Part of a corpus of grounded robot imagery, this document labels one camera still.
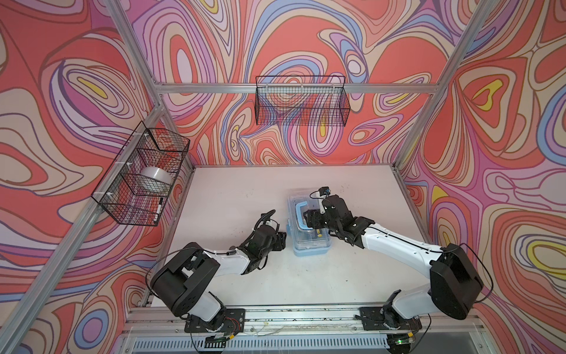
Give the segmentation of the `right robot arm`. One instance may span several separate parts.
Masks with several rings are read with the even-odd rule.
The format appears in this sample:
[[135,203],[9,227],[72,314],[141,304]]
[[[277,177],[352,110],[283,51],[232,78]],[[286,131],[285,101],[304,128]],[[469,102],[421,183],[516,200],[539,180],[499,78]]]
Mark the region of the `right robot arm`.
[[353,215],[340,196],[318,199],[318,206],[302,212],[301,218],[311,229],[326,229],[351,246],[389,256],[428,279],[427,285],[397,290],[388,298],[380,310],[380,322],[388,329],[398,329],[421,315],[434,313],[464,320],[484,287],[461,246],[418,243],[370,218]]

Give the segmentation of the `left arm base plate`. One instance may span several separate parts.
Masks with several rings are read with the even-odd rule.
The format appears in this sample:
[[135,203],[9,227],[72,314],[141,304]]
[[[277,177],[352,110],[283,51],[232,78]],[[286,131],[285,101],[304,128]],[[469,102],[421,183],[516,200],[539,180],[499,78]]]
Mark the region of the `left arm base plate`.
[[190,315],[186,321],[185,333],[222,333],[223,335],[238,334],[245,328],[246,310],[244,308],[227,308],[210,321]]

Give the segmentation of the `blue plastic tool box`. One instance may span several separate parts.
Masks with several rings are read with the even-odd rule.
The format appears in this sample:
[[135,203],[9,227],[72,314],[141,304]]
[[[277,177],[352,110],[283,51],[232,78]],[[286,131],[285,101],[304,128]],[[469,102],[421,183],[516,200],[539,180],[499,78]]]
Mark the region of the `blue plastic tool box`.
[[287,197],[288,220],[287,234],[293,241],[293,252],[297,257],[304,258],[326,254],[332,245],[326,229],[308,227],[304,213],[314,209],[319,211],[318,194],[313,197],[305,189],[291,190]]

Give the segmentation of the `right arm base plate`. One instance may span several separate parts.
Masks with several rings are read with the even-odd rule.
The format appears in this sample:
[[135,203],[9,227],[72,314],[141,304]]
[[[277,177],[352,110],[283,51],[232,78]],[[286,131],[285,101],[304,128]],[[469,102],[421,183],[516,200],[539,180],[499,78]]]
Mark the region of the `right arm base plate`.
[[363,329],[366,331],[405,330],[418,332],[422,329],[419,317],[404,319],[390,308],[384,310],[382,307],[361,307],[359,314],[355,315],[355,319],[361,321]]

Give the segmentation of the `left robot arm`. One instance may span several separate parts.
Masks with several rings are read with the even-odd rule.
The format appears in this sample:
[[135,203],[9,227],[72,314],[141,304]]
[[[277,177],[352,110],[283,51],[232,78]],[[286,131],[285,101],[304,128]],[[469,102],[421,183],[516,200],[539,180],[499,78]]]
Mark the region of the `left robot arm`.
[[185,319],[189,328],[209,333],[236,333],[243,327],[238,315],[229,314],[217,296],[207,291],[216,277],[243,276],[265,268],[269,254],[286,247],[287,234],[271,221],[256,225],[252,233],[228,251],[208,251],[195,242],[170,253],[151,279],[148,289],[171,313]]

